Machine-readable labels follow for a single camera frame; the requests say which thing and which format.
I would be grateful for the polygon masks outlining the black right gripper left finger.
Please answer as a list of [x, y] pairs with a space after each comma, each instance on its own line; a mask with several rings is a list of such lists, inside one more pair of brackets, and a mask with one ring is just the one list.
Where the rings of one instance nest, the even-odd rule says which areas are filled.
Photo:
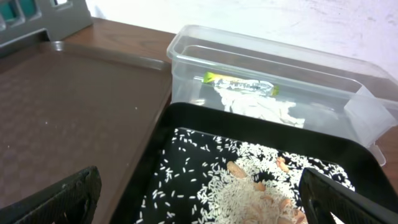
[[89, 166], [1, 209], [1, 223], [91, 223], [101, 192], [98, 168]]

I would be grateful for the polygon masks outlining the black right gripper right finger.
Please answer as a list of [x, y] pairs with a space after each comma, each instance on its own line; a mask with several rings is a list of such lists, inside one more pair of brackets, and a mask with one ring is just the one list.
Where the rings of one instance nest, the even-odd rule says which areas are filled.
[[395, 224], [397, 214], [342, 186], [312, 168], [305, 168], [299, 193], [309, 224]]

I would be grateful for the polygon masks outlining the white paper napkin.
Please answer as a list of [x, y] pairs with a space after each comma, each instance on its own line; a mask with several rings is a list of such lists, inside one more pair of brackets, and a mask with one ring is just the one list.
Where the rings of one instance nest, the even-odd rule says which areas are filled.
[[221, 96], [227, 112], [263, 119], [274, 123], [303, 128], [305, 119], [289, 115], [289, 109], [296, 106], [291, 101], [277, 101], [273, 97], [241, 93], [224, 88], [215, 88]]

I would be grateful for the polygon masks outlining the green snack wrapper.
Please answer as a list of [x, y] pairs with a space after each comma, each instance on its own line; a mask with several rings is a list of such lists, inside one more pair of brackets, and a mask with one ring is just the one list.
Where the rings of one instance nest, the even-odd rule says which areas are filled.
[[202, 83], [209, 84], [215, 88], [261, 96], [276, 96], [279, 94], [279, 87], [266, 81], [248, 80], [212, 72], [205, 73]]

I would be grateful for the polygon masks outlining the light blue bowl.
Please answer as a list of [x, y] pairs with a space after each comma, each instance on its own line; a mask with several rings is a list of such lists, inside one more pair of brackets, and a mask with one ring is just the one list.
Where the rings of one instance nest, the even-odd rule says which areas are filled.
[[1, 15], [6, 22], [14, 22], [21, 16], [33, 17], [37, 13], [34, 0], [1, 1]]

